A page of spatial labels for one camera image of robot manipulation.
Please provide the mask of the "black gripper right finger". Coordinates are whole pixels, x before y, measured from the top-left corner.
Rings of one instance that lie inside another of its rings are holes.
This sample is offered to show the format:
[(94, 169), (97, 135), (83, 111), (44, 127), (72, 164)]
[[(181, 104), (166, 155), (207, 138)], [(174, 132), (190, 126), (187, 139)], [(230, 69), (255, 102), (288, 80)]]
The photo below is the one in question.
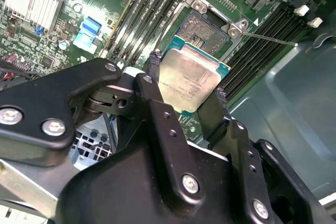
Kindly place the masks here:
[(230, 163), (230, 198), (239, 223), (332, 223), (278, 149), (267, 140), (253, 142), (231, 116), (222, 88), (199, 107), (198, 117), (209, 148)]

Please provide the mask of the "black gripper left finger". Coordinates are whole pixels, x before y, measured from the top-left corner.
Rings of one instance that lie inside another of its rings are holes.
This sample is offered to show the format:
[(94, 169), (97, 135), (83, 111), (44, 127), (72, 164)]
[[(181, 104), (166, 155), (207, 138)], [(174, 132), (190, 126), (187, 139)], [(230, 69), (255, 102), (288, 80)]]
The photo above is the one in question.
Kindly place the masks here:
[(112, 112), (130, 120), (121, 139), (125, 147), (99, 162), (91, 178), (120, 165), (141, 143), (148, 143), (165, 203), (174, 209), (197, 209), (205, 199), (189, 145), (172, 106), (164, 103), (152, 76), (139, 73), (124, 80), (121, 70), (97, 58), (19, 84), (1, 92), (1, 157), (29, 165), (61, 164), (75, 140), (76, 127), (99, 110), (88, 102), (99, 89), (126, 101)]

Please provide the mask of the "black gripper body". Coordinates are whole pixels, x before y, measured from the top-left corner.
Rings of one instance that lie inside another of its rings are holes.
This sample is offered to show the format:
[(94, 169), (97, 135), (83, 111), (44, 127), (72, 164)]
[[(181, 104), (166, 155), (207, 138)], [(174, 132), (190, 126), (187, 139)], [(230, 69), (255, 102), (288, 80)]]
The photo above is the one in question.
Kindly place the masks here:
[(129, 147), (74, 176), (57, 202), (55, 223), (238, 223), (230, 197), (229, 162), (190, 144), (205, 202), (182, 216), (162, 198), (147, 143)]

